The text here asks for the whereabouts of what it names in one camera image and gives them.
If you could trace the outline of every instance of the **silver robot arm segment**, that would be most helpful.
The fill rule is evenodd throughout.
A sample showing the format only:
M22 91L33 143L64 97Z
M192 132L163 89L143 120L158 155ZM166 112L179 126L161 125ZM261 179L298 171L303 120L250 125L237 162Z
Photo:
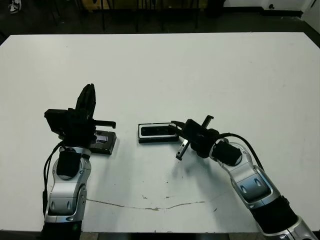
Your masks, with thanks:
M229 174L233 188L252 213L261 233L272 240L317 240L303 219L292 211L288 200L281 196L266 173L253 165L251 155L242 145L228 143L241 152L233 165L213 157L219 141L228 143L225 138L218 140L209 156Z
M68 166L70 159L65 159L66 163L59 162L61 153L65 151L80 158L78 169L74 169L74 176L64 173L64 169L70 168ZM91 172L90 155L91 151L86 148L60 147L59 158L52 168L54 184L45 211L45 223L68 223L83 220L87 199L86 185Z

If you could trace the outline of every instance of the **dark floor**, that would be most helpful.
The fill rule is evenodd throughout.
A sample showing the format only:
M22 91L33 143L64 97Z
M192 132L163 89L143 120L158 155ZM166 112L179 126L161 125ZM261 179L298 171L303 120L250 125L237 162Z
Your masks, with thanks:
M265 16L259 12L224 12L209 18L203 11L195 28L194 10L149 10L138 14L130 10L105 11L105 30L101 12L80 13L74 0L57 0L61 17L50 0L22 0L22 11L10 15L8 0L0 0L0 31L17 34L155 34L220 32L304 32L320 47L320 34L295 16ZM55 24L51 10L57 19ZM0 44L4 37L0 35Z

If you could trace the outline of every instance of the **black device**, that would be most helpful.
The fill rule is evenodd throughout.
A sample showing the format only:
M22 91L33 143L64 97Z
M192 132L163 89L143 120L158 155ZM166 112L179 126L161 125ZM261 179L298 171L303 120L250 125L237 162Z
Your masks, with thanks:
M138 124L138 142L141 144L178 141L179 135L169 126L176 127L170 122Z
M89 150L93 154L111 155L116 143L116 133L113 131L100 131L96 130L94 135L96 140L91 143Z

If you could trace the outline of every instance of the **white table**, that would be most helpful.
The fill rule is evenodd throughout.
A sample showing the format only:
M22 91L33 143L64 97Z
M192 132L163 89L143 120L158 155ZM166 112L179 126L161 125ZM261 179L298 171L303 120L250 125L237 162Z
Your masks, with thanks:
M83 231L257 232L216 162L190 149L179 162L179 143L138 144L138 124L207 114L209 127L252 144L319 230L319 66L303 33L9 37L0 46L0 229L42 229L43 166L59 141L44 112L74 108L94 83L94 118L116 121L117 142L111 156L90 158Z

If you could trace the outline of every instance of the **metal stand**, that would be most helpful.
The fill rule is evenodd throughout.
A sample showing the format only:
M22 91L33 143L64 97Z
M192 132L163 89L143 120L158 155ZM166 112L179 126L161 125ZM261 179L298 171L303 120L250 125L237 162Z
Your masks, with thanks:
M104 13L104 0L100 0L101 1L101 18L102 18L102 29L103 31L106 30L106 26L105 26L105 13ZM108 7L111 10L111 5L109 0L106 0L106 2L108 3Z

